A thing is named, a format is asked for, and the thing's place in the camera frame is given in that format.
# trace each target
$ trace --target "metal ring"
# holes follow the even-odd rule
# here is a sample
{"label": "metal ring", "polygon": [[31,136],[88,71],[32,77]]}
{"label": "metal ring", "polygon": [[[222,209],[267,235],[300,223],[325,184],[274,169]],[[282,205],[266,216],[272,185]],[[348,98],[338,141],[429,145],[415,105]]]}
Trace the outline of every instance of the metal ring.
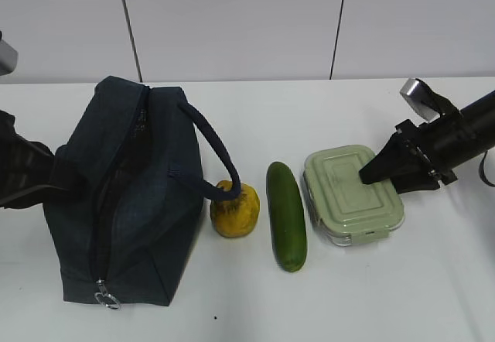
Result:
{"label": "metal ring", "polygon": [[119,300],[110,293],[103,294],[102,292],[96,292],[94,294],[94,298],[98,301],[98,303],[100,303],[102,306],[107,307],[108,309],[119,310],[121,308],[121,303],[119,302]]}

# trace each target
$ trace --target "bag handle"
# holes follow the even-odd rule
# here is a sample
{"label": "bag handle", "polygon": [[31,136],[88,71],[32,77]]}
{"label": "bag handle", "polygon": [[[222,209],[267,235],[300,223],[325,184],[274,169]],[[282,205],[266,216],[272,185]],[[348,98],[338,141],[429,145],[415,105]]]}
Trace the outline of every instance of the bag handle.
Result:
{"label": "bag handle", "polygon": [[177,164],[171,166],[169,176],[175,178],[188,187],[199,191],[207,199],[216,201],[236,199],[241,194],[241,180],[234,164],[230,160],[227,149],[225,149],[224,144],[220,140],[220,137],[218,137],[218,134],[213,130],[205,117],[190,103],[181,101],[178,103],[178,106],[193,121],[196,127],[203,134],[204,138],[208,141],[211,148],[220,158],[221,162],[225,165],[232,179],[232,187],[229,191],[219,189],[218,187],[215,187],[205,181],[203,178],[190,173],[181,167],[181,165]]}

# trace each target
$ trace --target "lunch bag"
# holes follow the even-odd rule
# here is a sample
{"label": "lunch bag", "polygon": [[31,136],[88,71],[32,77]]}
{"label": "lunch bag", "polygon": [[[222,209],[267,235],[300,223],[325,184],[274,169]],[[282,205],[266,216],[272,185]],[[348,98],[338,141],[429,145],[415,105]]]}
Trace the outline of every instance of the lunch bag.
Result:
{"label": "lunch bag", "polygon": [[[227,168],[231,190],[203,179],[194,125]],[[222,141],[179,87],[104,79],[57,161],[84,181],[78,198],[43,203],[69,302],[168,306],[203,199],[241,192]]]}

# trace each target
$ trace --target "white wall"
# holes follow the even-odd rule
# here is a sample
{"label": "white wall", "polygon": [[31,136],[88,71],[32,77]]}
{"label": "white wall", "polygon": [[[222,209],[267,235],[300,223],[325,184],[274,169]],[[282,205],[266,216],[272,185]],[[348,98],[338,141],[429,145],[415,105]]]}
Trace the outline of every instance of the white wall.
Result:
{"label": "white wall", "polygon": [[121,0],[0,0],[0,30],[19,52],[0,83],[138,78]]}
{"label": "white wall", "polygon": [[495,75],[495,0],[345,0],[334,78]]}
{"label": "white wall", "polygon": [[[341,0],[127,0],[143,79],[326,79]],[[495,0],[344,0],[333,78],[495,75]],[[137,80],[121,0],[0,0],[0,83]]]}

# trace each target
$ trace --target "green container lid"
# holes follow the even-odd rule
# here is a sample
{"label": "green container lid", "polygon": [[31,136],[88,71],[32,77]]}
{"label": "green container lid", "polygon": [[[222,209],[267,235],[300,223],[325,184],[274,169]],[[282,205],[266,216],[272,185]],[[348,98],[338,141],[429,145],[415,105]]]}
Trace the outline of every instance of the green container lid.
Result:
{"label": "green container lid", "polygon": [[362,145],[313,153],[305,164],[312,219],[337,245],[386,238],[404,220],[404,205],[390,180],[365,185],[360,169],[375,157]]}

